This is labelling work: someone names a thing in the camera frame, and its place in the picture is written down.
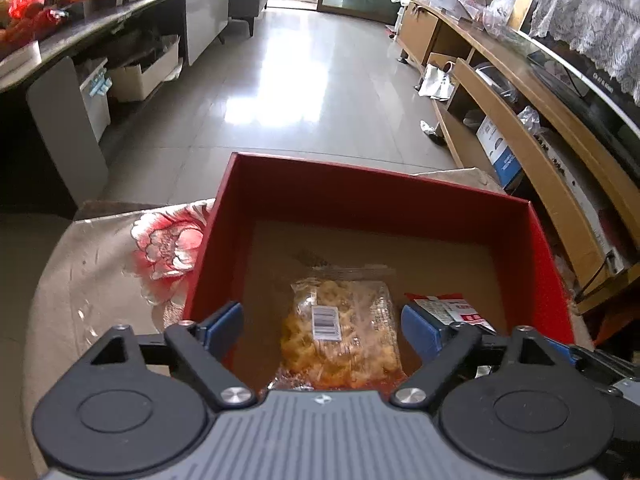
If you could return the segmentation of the red white snack packet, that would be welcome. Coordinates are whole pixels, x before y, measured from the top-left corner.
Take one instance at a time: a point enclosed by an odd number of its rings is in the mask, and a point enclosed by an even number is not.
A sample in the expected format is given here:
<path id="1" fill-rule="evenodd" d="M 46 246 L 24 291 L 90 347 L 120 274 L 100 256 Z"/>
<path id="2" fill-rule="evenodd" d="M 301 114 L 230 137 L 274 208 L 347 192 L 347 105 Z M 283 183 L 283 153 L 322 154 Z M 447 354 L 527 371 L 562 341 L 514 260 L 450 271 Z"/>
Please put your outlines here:
<path id="1" fill-rule="evenodd" d="M 492 332 L 495 329 L 460 294 L 424 296 L 407 294 L 406 297 L 417 304 L 440 324 L 466 323 L 483 326 Z"/>

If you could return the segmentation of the floral beige tablecloth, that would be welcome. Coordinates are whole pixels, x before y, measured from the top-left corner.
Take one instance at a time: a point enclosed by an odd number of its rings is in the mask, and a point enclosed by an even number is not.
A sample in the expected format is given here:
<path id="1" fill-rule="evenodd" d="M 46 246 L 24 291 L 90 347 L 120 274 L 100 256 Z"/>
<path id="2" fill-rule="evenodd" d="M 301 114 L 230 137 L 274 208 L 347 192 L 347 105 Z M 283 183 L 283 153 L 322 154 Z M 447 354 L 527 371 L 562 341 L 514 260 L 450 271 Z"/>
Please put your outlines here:
<path id="1" fill-rule="evenodd" d="M 43 395 L 106 330 L 155 334 L 182 318 L 214 202 L 84 203 L 56 243 L 32 297 L 22 409 Z"/>

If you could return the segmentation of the red cardboard box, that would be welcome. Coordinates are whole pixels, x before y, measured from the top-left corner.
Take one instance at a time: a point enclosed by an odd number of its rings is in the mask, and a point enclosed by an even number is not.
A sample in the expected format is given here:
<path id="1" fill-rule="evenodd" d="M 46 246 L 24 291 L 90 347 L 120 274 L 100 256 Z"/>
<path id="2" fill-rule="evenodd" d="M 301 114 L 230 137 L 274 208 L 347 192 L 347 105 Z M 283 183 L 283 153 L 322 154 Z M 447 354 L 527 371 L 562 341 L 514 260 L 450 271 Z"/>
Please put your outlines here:
<path id="1" fill-rule="evenodd" d="M 573 341 L 564 287 L 533 206 L 384 170 L 235 153 L 207 220 L 184 314 L 237 301 L 226 363 L 259 390 L 280 362 L 292 284 L 314 266 L 375 266 L 393 303 L 459 294 L 500 333 L 530 325 Z"/>

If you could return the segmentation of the blue white carton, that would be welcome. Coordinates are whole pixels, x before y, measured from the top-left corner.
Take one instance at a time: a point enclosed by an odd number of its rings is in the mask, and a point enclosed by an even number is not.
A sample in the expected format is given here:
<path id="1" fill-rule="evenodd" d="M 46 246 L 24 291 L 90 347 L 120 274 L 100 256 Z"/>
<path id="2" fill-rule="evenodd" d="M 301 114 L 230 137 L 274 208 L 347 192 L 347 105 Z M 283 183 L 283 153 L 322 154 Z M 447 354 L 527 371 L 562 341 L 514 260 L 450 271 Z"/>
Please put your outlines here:
<path id="1" fill-rule="evenodd" d="M 505 188 L 521 172 L 522 167 L 513 154 L 506 139 L 496 125 L 486 116 L 477 129 L 476 137 L 494 167 L 499 184 Z"/>

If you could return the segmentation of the white paper bag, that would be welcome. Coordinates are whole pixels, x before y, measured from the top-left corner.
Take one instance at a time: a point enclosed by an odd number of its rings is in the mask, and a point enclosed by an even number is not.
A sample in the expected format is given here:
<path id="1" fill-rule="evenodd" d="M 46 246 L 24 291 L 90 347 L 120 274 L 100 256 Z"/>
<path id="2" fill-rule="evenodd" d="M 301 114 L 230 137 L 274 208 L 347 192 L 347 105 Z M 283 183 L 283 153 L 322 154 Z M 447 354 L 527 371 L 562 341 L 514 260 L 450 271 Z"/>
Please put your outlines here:
<path id="1" fill-rule="evenodd" d="M 418 89 L 419 96 L 439 102 L 448 101 L 454 93 L 454 84 L 450 78 L 453 69 L 453 62 L 446 62 L 443 68 L 427 64 Z"/>

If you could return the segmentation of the white cardboard box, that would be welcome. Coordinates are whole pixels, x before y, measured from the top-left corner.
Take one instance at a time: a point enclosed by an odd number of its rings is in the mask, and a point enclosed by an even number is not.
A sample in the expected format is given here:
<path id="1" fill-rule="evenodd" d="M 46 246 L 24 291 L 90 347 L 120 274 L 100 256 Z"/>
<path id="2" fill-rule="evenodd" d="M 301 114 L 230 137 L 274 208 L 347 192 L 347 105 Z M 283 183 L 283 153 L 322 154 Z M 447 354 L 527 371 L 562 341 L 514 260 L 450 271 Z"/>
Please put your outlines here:
<path id="1" fill-rule="evenodd" d="M 113 99 L 121 103 L 142 102 L 165 81 L 178 77 L 182 69 L 179 56 L 180 37 L 169 35 L 162 37 L 163 50 L 148 66 L 141 63 L 109 70 L 112 86 L 108 92 Z"/>

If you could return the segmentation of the black television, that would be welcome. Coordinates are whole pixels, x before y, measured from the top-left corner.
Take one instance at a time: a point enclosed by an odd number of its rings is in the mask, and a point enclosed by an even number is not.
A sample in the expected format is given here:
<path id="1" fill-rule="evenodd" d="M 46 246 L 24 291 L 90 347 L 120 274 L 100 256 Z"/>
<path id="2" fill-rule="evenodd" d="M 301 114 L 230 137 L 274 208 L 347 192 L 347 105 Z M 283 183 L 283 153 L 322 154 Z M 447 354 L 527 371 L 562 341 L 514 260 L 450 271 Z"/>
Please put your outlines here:
<path id="1" fill-rule="evenodd" d="M 620 84 L 585 55 L 553 39 L 529 40 L 527 61 L 610 153 L 639 177 L 639 107 Z"/>

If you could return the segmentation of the long grey side table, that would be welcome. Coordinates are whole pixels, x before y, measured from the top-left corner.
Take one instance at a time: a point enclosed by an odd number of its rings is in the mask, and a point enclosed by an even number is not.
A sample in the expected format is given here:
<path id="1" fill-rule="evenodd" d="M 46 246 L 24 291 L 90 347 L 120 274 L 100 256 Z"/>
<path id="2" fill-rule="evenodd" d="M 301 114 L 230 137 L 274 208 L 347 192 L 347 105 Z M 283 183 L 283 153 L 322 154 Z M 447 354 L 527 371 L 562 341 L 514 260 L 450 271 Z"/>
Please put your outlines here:
<path id="1" fill-rule="evenodd" d="M 141 0 L 65 26 L 40 62 L 1 84 L 1 209 L 70 217 L 105 188 L 108 170 L 74 59 L 128 25 L 176 36 L 193 63 L 228 23 L 228 0 Z"/>

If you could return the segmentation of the white lace cloth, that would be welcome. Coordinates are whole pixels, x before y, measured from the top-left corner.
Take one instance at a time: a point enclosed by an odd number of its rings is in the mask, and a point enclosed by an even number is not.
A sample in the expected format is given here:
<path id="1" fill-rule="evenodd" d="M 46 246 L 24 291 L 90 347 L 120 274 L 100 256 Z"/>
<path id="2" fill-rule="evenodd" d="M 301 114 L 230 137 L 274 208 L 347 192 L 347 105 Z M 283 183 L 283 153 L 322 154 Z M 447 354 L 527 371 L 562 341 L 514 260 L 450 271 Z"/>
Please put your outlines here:
<path id="1" fill-rule="evenodd" d="M 589 58 L 639 99 L 639 0 L 539 0 L 530 33 Z"/>

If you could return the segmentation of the red plastic bag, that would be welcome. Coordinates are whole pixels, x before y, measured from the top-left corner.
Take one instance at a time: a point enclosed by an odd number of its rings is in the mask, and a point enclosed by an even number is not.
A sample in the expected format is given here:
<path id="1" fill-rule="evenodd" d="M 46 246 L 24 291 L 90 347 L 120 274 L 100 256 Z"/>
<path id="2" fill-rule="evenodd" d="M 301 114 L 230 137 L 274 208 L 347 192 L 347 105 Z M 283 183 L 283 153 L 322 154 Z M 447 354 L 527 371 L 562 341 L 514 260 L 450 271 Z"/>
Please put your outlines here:
<path id="1" fill-rule="evenodd" d="M 10 22 L 2 39 L 12 46 L 46 39 L 68 20 L 58 0 L 10 0 L 8 14 Z"/>

